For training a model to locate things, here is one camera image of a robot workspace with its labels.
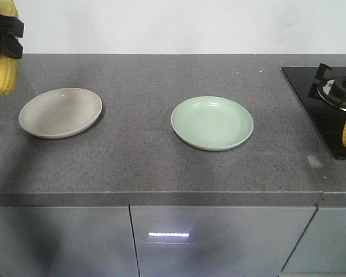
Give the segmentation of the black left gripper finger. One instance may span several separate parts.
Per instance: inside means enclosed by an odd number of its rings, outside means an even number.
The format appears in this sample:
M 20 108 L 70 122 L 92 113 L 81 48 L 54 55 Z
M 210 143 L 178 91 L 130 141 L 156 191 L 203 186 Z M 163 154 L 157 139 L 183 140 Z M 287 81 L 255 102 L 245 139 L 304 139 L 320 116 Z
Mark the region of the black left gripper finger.
M 0 14 L 0 36 L 9 35 L 21 38 L 24 34 L 24 23 L 14 16 Z
M 22 45 L 12 36 L 1 36 L 0 37 L 0 54 L 13 59 L 22 58 Z

